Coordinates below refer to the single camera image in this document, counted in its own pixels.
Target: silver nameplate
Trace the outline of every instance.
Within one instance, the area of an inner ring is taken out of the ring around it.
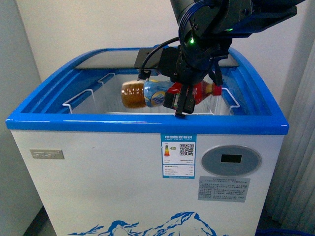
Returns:
[[[47,149],[30,149],[31,155],[36,159],[64,159],[63,151]]]

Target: product sticker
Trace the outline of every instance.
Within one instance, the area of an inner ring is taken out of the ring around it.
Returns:
[[[195,178],[197,135],[161,134],[163,178]]]
[[[244,203],[250,178],[200,176],[198,200]]]

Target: temperature display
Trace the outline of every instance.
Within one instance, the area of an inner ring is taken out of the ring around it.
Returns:
[[[242,155],[222,154],[221,162],[223,163],[241,163]]]

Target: gray floor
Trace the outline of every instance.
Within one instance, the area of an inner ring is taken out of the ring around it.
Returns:
[[[29,232],[28,234],[25,234],[25,236],[57,236],[48,216],[45,215],[45,212],[42,213],[40,218],[37,220],[42,222],[42,224],[37,226],[40,227],[41,229],[40,230],[33,229],[33,232]],[[280,228],[280,224],[278,222],[273,221],[263,210],[258,224],[258,229],[266,230],[278,228]]]

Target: white curtain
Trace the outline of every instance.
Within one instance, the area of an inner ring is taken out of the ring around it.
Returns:
[[[284,229],[315,234],[315,42],[288,121],[266,210]]]

